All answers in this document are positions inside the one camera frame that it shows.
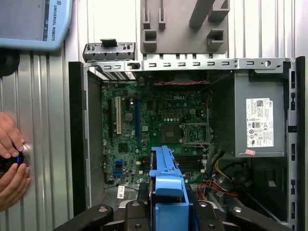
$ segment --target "white sticker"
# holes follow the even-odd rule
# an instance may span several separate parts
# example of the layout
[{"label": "white sticker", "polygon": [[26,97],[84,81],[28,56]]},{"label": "white sticker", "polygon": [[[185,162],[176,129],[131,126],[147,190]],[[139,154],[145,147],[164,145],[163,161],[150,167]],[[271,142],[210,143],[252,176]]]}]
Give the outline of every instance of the white sticker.
[{"label": "white sticker", "polygon": [[247,147],[274,146],[273,101],[246,99]]},{"label": "white sticker", "polygon": [[119,185],[117,189],[117,197],[118,199],[124,199],[124,191],[125,191],[125,186]]}]

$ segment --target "green circuit board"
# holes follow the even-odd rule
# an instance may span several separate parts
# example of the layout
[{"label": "green circuit board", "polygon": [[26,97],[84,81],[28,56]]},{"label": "green circuit board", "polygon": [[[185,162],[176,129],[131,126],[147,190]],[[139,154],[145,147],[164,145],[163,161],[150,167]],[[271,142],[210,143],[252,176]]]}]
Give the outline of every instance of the green circuit board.
[{"label": "green circuit board", "polygon": [[102,87],[104,180],[149,179],[151,147],[167,145],[188,183],[204,180],[210,146],[208,90],[152,90],[137,84]]}]

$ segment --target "hand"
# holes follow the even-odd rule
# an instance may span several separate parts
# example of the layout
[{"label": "hand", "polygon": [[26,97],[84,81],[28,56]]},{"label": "hand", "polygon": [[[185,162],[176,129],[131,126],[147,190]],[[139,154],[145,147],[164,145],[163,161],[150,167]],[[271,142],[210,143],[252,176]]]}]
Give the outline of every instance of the hand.
[{"label": "hand", "polygon": [[23,197],[29,188],[31,178],[30,169],[25,164],[13,164],[0,179],[0,211],[12,207]]},{"label": "hand", "polygon": [[14,122],[5,113],[0,112],[0,155],[4,158],[18,156],[19,152],[24,150],[24,142],[25,139]]}]

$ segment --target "gray plastic holder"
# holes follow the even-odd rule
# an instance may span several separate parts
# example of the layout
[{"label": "gray plastic holder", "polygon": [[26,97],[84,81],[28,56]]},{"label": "gray plastic holder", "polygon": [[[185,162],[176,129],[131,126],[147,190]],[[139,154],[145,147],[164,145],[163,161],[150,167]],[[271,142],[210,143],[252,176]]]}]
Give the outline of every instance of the gray plastic holder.
[{"label": "gray plastic holder", "polygon": [[230,0],[141,0],[143,54],[225,53]]}]

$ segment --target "screw hole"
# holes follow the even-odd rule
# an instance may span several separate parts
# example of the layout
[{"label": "screw hole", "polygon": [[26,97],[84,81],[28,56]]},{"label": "screw hole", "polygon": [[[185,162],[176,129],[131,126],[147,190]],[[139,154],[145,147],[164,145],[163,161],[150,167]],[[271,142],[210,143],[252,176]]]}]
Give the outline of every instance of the screw hole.
[{"label": "screw hole", "polygon": [[209,228],[210,230],[214,230],[216,227],[215,227],[215,225],[213,225],[213,224],[209,224],[209,225],[208,225],[208,228]]},{"label": "screw hole", "polygon": [[265,62],[265,67],[270,67],[271,66],[271,62],[270,61],[266,61]]}]

